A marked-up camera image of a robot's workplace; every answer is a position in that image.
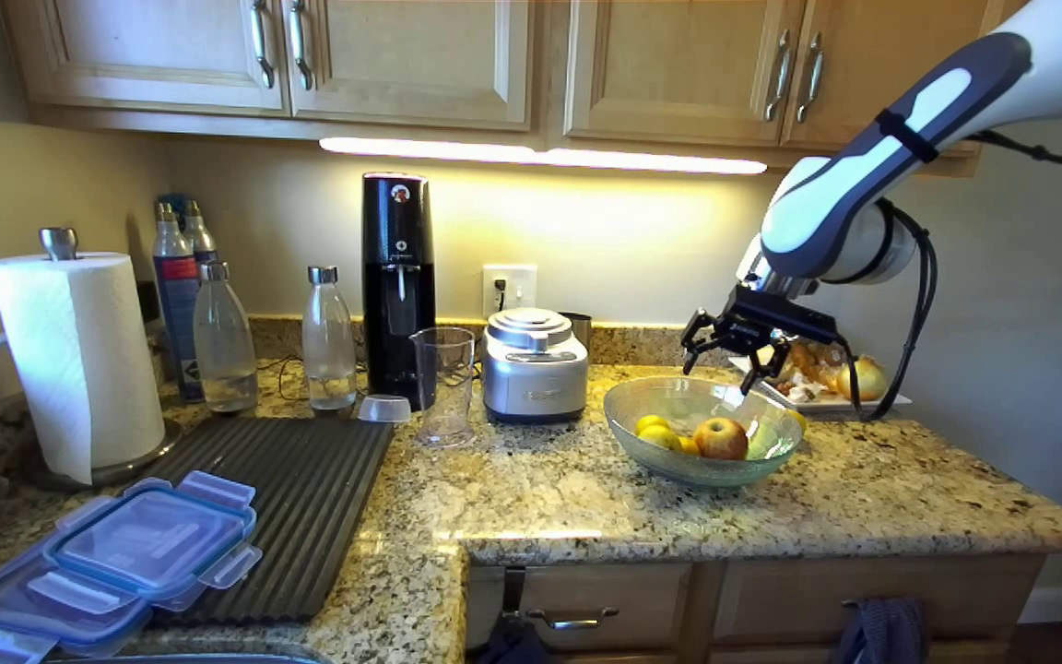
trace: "cabinet handle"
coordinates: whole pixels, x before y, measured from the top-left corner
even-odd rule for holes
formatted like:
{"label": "cabinet handle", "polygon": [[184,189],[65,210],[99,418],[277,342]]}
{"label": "cabinet handle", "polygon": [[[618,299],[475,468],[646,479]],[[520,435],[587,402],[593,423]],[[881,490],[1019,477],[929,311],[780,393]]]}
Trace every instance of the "cabinet handle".
{"label": "cabinet handle", "polygon": [[252,54],[257,60],[261,65],[261,83],[271,90],[271,60],[270,60],[270,49],[264,49],[264,28],[270,22],[270,8],[261,0],[252,3],[252,15],[248,15],[248,26],[252,26]]}
{"label": "cabinet handle", "polygon": [[597,610],[593,617],[550,617],[550,612],[520,612],[522,621],[539,621],[550,631],[601,631],[603,621],[617,617],[617,610]]}
{"label": "cabinet handle", "polygon": [[820,90],[821,90],[821,75],[826,75],[821,32],[815,32],[806,60],[810,60],[810,75],[804,76],[804,90],[799,90],[799,102],[792,113],[795,124],[804,120],[804,113],[810,110],[810,102],[820,99]]}
{"label": "cabinet handle", "polygon": [[301,83],[313,90],[311,15],[307,15],[301,0],[295,0],[295,8],[289,12],[289,28],[290,28],[290,50],[295,50],[295,65],[301,75]]}
{"label": "cabinet handle", "polygon": [[785,102],[789,91],[789,32],[780,32],[779,50],[775,50],[775,76],[768,81],[768,99],[762,99],[762,119],[775,120],[779,107]]}

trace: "granite countertop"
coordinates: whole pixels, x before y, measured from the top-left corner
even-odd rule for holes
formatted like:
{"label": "granite countertop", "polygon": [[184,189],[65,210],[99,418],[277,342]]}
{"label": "granite countertop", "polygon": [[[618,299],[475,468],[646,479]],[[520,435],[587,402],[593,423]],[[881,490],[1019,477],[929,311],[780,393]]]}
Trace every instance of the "granite countertop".
{"label": "granite countertop", "polygon": [[[577,423],[511,426],[475,408],[468,479],[399,426],[349,552],[307,626],[146,631],[143,643],[248,643],[327,659],[462,659],[468,562],[713,562],[1053,552],[1062,505],[1032,494],[924,423],[810,420],[806,445],[748,490],[686,490],[641,473],[607,435],[617,380],[674,364],[593,364]],[[295,362],[261,364],[257,418],[307,418]],[[0,562],[80,494],[0,498]]]}

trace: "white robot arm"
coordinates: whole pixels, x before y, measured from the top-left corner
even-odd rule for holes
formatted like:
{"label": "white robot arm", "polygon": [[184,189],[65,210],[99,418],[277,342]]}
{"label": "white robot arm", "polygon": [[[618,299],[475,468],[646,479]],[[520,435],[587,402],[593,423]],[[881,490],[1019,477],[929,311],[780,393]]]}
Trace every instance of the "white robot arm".
{"label": "white robot arm", "polygon": [[[1062,119],[1062,0],[1032,0],[949,54],[834,160],[799,160],[768,205],[727,311],[686,323],[686,370],[722,347],[751,358],[751,386],[780,370],[785,337],[834,342],[834,317],[792,299],[815,283],[881,280],[908,263],[909,225],[881,192],[940,147],[1030,119]],[[756,362],[758,347],[779,347],[772,364]]]}

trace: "white rice cooker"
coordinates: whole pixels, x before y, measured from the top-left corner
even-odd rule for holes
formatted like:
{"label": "white rice cooker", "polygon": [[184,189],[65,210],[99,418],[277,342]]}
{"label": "white rice cooker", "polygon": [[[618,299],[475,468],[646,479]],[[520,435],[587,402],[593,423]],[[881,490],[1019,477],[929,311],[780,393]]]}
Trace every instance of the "white rice cooker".
{"label": "white rice cooker", "polygon": [[491,420],[577,420],[590,355],[558,311],[496,311],[485,319],[484,393]]}

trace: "wall outlet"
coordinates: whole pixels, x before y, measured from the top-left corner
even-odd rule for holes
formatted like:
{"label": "wall outlet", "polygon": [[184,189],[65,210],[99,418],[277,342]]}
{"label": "wall outlet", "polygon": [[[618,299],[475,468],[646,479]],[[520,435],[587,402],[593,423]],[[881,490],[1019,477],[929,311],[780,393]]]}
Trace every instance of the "wall outlet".
{"label": "wall outlet", "polygon": [[536,276],[531,263],[485,263],[484,267],[484,317],[494,311],[536,305]]}

